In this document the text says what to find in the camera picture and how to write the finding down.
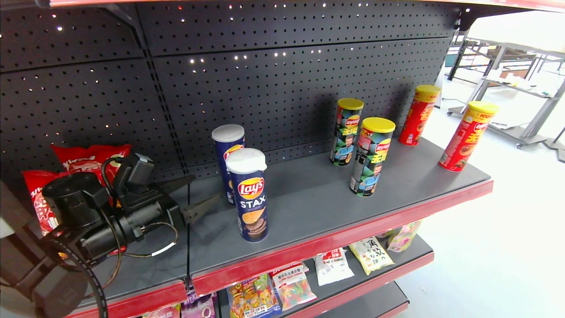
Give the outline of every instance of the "yellow snack package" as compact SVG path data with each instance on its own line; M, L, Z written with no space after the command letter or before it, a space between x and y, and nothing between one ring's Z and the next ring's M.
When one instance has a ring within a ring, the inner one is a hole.
M367 275L375 270L394 264L376 237L369 237L349 244L349 249L357 257Z

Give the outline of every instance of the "red chip can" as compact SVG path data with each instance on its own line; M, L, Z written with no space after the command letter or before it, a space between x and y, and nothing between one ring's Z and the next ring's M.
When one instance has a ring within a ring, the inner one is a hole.
M401 144L411 147L418 145L420 135L424 130L429 115L432 113L433 106L440 92L441 88L434 85L419 85L416 87L416 94L412 100L408 115L406 115L406 122L400 137L398 137L398 141Z
M459 127L438 164L453 172L463 170L481 135L497 112L498 106L495 104L482 101L469 102Z

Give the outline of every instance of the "pegboard back panel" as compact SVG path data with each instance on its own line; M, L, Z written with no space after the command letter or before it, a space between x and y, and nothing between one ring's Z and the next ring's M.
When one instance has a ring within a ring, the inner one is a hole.
M143 57L127 24L103 9L2 11L0 71Z
M198 166L216 161L210 134L227 123L244 126L248 146L267 153L327 140L345 97L365 102L362 118L389 118L399 131L415 87L436 81L449 42L191 54L155 58L155 66L186 164Z
M62 171L51 144L132 144L156 162L154 173L182 176L145 59L2 74L0 91L5 182L24 170Z
M153 56L449 37L460 7L404 1L138 3Z

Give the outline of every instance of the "wire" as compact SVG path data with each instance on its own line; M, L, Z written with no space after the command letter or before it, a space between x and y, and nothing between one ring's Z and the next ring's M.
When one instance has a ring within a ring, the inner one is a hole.
M104 284L104 286L102 286L102 288L106 288L109 284L112 283L112 281L114 281L114 278L116 278L116 276L118 275L118 272L120 271L120 266L121 266L121 244L120 244L120 239L118 238L118 234L116 232L116 229L114 228L114 225L112 224L112 222L110 222L110 219L108 219L108 217L106 216L106 214L104 213L104 211L100 211L100 214L102 214L102 216L104 217L104 220L106 221L106 223L108 223L108 226L110 227L110 230L112 231L112 234L114 235L114 238L116 239L116 246L118 247L118 262L116 263L116 268L114 268L114 272L112 273L112 276L110 276L110 278L108 278L108 281L106 281L106 283ZM85 298L90 298L94 295L94 293L87 295Z
M100 286L100 282L92 269L87 266L86 262L79 255L75 254L75 252L71 248L69 248L63 242L60 242L56 237L47 235L43 238L43 240L57 245L60 250L63 251L67 255L67 257L72 260L77 265L77 267L80 268L83 273L86 274L90 287L92 287L92 289L94 290L92 295L94 295L94 298L96 299L96 305L98 307L98 317L108 318L108 304L106 303L106 296L104 295L104 287Z
M159 255L159 254L161 254L162 252L164 252L164 251L168 250L169 248L173 247L173 246L177 243L177 241L179 240L179 231L177 231L177 229L176 229L174 226L172 226L171 224L166 223L166 222L155 222L155 223L148 224L145 228L147 228L148 226L152 226L152 225L166 225L166 226L172 228L172 230L175 232L175 240L174 240L172 243L170 243L169 245L167 245L167 246L161 248L160 250L157 250L157 251L155 251L155 252L153 252L153 253L151 253L151 254L122 253L122 255L124 255L124 256L129 256L129 257L136 257L136 258L153 257L153 256Z

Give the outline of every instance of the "chip can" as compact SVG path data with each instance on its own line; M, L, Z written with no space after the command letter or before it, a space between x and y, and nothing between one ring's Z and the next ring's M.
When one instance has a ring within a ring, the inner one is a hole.
M267 195L263 172L267 168L265 155L253 148L240 149L226 160L234 185L237 222L241 236L256 243L268 234Z
M237 124L226 124L212 131L212 139L216 145L216 155L220 165L221 178L224 182L225 195L228 203L235 205L233 200L233 187L225 160L236 150L245 148L245 130Z
M375 193L395 128L396 125L385 118L369 117L363 120L349 183L357 196L367 197Z
M498 106L489 102L469 102L459 127L445 148L438 164L449 171L462 171L481 135L489 126L491 118L497 112Z
M342 98L337 101L336 127L330 154L330 160L336 166L345 166L351 161L363 105L362 101L355 98Z
M418 145L420 135L440 92L441 88L434 85L418 85L416 87L416 94L408 110L408 115L406 115L406 122L398 137L401 144L412 147Z

